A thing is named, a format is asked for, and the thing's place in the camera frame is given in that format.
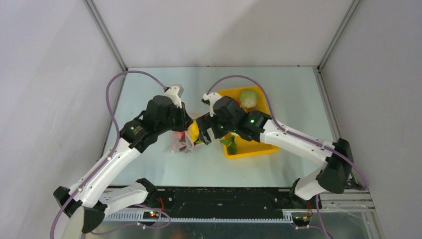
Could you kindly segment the green cabbage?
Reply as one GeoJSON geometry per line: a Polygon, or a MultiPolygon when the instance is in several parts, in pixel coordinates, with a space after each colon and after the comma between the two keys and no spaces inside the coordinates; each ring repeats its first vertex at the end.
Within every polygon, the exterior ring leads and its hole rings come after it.
{"type": "Polygon", "coordinates": [[[244,108],[254,108],[258,102],[258,94],[252,89],[246,89],[239,94],[239,103],[244,108]]]}

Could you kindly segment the yellow mango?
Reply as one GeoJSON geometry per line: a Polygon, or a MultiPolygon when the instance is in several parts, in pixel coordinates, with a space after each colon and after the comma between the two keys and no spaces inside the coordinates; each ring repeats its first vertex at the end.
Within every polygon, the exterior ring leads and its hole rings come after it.
{"type": "Polygon", "coordinates": [[[189,126],[187,131],[187,136],[191,140],[192,143],[195,143],[199,139],[199,127],[197,122],[194,120],[193,123],[189,126]]]}

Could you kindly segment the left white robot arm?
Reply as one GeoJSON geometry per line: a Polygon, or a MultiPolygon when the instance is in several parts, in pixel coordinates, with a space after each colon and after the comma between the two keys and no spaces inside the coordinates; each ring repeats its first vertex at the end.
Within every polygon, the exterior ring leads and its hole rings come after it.
{"type": "Polygon", "coordinates": [[[61,207],[59,214],[68,216],[75,225],[63,237],[76,239],[91,233],[105,217],[128,206],[154,206],[157,188],[145,178],[108,193],[105,190],[160,135],[186,131],[192,123],[178,95],[154,96],[145,110],[119,130],[113,147],[77,183],[54,191],[53,196],[61,207]]]}

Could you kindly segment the yellow plastic tray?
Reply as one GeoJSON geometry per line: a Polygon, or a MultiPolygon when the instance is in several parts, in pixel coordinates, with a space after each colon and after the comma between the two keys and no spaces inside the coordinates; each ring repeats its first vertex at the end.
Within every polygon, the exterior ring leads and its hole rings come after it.
{"type": "MultiPolygon", "coordinates": [[[[231,89],[224,89],[224,90],[218,90],[217,93],[221,96],[228,96],[233,99],[235,99],[237,102],[239,102],[239,94],[243,90],[246,89],[252,89],[257,92],[258,94],[258,102],[257,105],[254,108],[244,108],[246,112],[249,112],[251,110],[258,110],[261,112],[264,112],[266,114],[269,114],[269,107],[266,102],[265,96],[263,94],[263,91],[258,86],[248,86],[248,87],[242,87],[242,88],[231,88],[231,89]]],[[[225,135],[223,138],[227,138],[229,136],[232,136],[234,134],[229,133],[225,135]]],[[[225,146],[223,145],[223,150],[226,158],[228,159],[238,159],[238,158],[244,158],[244,157],[252,157],[252,156],[258,156],[258,155],[266,155],[266,154],[272,154],[276,153],[280,150],[279,147],[265,144],[262,142],[256,142],[256,141],[247,141],[242,139],[240,136],[236,136],[235,142],[237,145],[237,154],[235,155],[228,155],[225,146]]]]}

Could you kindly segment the bright red apple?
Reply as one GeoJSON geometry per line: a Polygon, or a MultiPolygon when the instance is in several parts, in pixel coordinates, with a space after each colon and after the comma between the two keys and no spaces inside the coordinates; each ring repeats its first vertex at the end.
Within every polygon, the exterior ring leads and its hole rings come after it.
{"type": "Polygon", "coordinates": [[[183,141],[185,139],[185,132],[174,131],[173,138],[177,141],[183,141]]]}

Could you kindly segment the green leafy vegetable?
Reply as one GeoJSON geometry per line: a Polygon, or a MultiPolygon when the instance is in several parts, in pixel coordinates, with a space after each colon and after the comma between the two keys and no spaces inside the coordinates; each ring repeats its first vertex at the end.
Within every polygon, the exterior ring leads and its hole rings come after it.
{"type": "Polygon", "coordinates": [[[235,142],[235,138],[236,136],[232,135],[220,140],[220,143],[222,143],[225,146],[228,155],[237,154],[237,145],[235,142]]]}

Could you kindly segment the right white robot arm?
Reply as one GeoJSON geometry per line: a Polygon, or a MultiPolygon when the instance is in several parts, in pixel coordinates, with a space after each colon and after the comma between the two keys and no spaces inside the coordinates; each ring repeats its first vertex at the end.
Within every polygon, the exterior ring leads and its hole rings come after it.
{"type": "Polygon", "coordinates": [[[347,158],[350,147],[346,140],[331,142],[310,137],[282,125],[264,112],[246,112],[235,99],[217,93],[205,94],[202,102],[209,106],[209,112],[197,119],[199,138],[205,144],[211,142],[208,129],[212,130],[216,139],[234,133],[246,141],[279,147],[317,166],[314,172],[297,179],[291,187],[289,200],[295,208],[304,207],[312,197],[322,192],[344,192],[351,173],[347,158]]]}

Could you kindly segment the clear pink-dotted zip bag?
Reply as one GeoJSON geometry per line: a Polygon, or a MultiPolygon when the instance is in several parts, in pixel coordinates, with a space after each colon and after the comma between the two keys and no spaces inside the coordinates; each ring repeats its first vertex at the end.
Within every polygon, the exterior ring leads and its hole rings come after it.
{"type": "MultiPolygon", "coordinates": [[[[188,115],[193,119],[193,121],[197,121],[197,118],[200,116],[197,112],[189,112],[188,115]]],[[[187,136],[187,131],[185,132],[185,139],[183,141],[177,141],[173,138],[173,131],[171,132],[170,139],[168,140],[166,147],[164,148],[164,152],[166,153],[190,153],[193,152],[194,149],[197,147],[204,145],[199,139],[192,143],[189,137],[187,136]]]]}

